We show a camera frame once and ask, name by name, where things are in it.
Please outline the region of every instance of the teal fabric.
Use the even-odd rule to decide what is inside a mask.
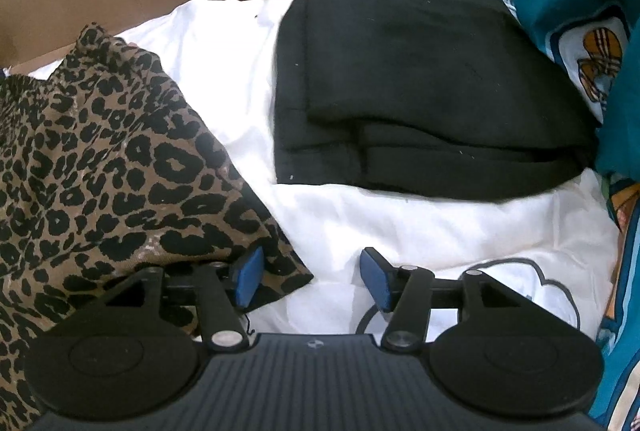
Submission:
[[[603,122],[598,132],[600,149],[596,170],[604,175],[616,172],[640,180],[640,37],[634,35],[640,0],[515,0],[515,5],[518,19],[533,42],[568,71],[578,89],[584,85],[577,75],[577,62],[585,68],[584,61],[592,59],[587,73],[593,73],[593,67],[598,64],[609,65],[610,75],[597,76],[604,88],[600,90],[602,93],[597,93],[598,99],[583,93],[596,117]],[[618,30],[611,27],[612,23],[605,24],[607,20],[613,21]],[[584,53],[578,59],[568,58],[562,52],[562,39],[570,37],[572,30],[578,31],[589,24],[597,26],[598,22],[612,29],[612,35],[618,38],[624,53],[622,63],[615,57],[598,61],[594,52]],[[578,46],[564,49],[572,54],[579,52]]]

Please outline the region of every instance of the folded clothing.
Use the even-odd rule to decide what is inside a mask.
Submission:
[[[597,121],[501,0],[294,0],[276,70],[280,183],[499,200],[593,160]]]
[[[29,341],[149,265],[232,261],[261,245],[252,307],[311,280],[157,55],[87,27],[47,80],[0,87],[0,429],[36,414]],[[188,326],[179,307],[162,313]]]

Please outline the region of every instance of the teal patterned garment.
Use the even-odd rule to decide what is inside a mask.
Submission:
[[[530,38],[562,66],[602,127],[596,169],[621,231],[614,292],[598,343],[605,372],[591,416],[640,430],[640,0],[516,0]]]

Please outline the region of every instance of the wrinkled white cloth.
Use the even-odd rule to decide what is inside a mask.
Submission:
[[[618,230],[590,170],[553,191],[501,204],[276,184],[273,54],[290,1],[193,0],[122,34],[160,56],[165,72],[316,276],[252,312],[252,327],[354,332],[373,304],[358,256],[375,247],[391,263],[430,268],[438,277],[455,279],[467,268],[484,268],[565,321],[579,321],[593,338],[612,287]],[[46,78],[55,66],[33,75]],[[455,322],[455,311],[433,311],[428,339]],[[367,331],[380,335],[385,324],[377,315]]]

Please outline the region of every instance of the black folded garment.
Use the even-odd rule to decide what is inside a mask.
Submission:
[[[294,0],[276,70],[280,183],[491,201],[594,157],[597,121],[501,0]]]

